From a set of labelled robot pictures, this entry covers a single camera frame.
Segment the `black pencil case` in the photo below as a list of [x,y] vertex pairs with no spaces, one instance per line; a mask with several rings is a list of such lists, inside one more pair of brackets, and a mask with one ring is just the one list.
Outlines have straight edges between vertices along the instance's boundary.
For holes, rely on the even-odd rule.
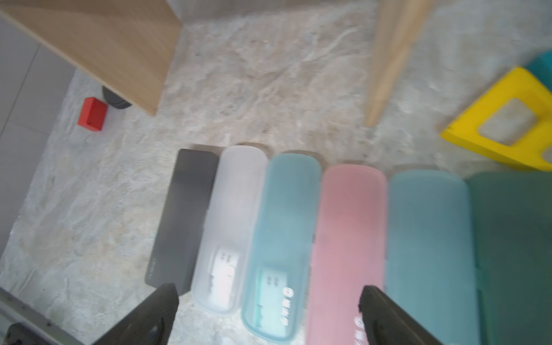
[[179,296],[191,291],[218,161],[212,152],[178,151],[145,273],[147,285],[172,283]]

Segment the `clear white pencil case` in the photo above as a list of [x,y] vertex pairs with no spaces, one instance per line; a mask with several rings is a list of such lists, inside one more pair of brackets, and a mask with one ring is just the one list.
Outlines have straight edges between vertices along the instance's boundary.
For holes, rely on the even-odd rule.
[[253,146],[221,153],[191,285],[193,300],[211,313],[228,315],[239,305],[267,165]]

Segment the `dark green pencil case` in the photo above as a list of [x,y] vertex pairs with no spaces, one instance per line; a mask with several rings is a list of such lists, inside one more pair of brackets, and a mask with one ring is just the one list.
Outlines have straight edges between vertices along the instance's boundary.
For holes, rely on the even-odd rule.
[[551,343],[551,174],[467,181],[483,344]]

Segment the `light blue pencil case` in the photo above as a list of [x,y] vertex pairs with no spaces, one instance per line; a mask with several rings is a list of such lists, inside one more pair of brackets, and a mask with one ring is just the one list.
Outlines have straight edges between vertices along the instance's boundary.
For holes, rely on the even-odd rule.
[[391,178],[385,293],[443,344],[480,344],[469,191],[458,176]]

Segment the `teal pencil case with label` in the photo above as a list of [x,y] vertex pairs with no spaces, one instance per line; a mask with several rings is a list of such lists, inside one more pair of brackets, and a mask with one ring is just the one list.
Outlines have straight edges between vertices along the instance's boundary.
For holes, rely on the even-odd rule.
[[322,168],[307,155],[269,162],[244,285],[241,319],[254,335],[288,344],[303,318]]

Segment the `pink pencil case shelf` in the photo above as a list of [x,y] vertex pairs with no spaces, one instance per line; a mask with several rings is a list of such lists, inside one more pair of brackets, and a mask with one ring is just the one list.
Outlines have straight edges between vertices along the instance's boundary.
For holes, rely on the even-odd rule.
[[379,170],[335,165],[324,174],[311,260],[307,344],[367,344],[359,299],[384,283],[388,184]]

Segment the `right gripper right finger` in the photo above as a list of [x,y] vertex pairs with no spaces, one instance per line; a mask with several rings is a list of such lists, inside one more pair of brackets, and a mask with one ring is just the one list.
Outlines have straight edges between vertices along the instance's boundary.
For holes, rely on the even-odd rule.
[[442,345],[377,286],[363,288],[359,313],[370,345]]

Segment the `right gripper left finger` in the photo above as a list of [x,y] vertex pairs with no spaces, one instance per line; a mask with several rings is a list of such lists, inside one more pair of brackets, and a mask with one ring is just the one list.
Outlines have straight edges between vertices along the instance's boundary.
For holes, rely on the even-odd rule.
[[163,284],[94,344],[168,344],[178,306],[175,284]]

